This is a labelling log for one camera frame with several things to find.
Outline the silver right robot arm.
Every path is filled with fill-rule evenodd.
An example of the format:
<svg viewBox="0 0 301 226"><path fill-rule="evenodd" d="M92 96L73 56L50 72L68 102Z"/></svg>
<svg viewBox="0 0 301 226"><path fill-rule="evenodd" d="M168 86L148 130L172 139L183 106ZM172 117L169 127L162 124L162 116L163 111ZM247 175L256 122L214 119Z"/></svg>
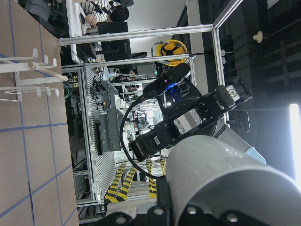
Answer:
<svg viewBox="0 0 301 226"><path fill-rule="evenodd" d="M242 80L237 77L227 86L220 85L214 92L202 95L188 80L184 79L190 91L181 96L178 86L167 90L174 103L163 110L163 121L149 132L140 135L130 143L139 162L162 149L176 146L185 138L207 135L243 151L264 163L265 159L223 121L224 113L252 98Z"/></svg>

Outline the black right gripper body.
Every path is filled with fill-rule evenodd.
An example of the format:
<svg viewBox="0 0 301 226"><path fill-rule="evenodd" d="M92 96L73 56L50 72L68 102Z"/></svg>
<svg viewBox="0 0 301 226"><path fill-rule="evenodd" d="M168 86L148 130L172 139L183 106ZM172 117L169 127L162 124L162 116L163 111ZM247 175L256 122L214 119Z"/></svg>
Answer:
<svg viewBox="0 0 301 226"><path fill-rule="evenodd" d="M146 99L160 98L163 94L170 94L175 102L163 110L163 120L149 132L140 135L130 146L139 162L162 149L171 148L181 140L201 135L204 129L216 124L224 113L252 98L242 80L237 77L227 86L220 85L213 93L202 95L188 80L183 80L190 87L190 93L181 96L178 84L168 85L166 80L161 84L154 81L144 90L138 102Z"/></svg>

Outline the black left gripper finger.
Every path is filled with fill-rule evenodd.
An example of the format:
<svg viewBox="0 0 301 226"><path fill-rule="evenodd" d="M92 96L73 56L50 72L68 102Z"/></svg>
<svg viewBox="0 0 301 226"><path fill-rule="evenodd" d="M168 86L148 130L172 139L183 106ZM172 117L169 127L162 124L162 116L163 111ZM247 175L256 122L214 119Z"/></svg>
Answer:
<svg viewBox="0 0 301 226"><path fill-rule="evenodd" d="M156 212L172 210L172 199L169 185L166 178L157 179L157 205Z"/></svg>

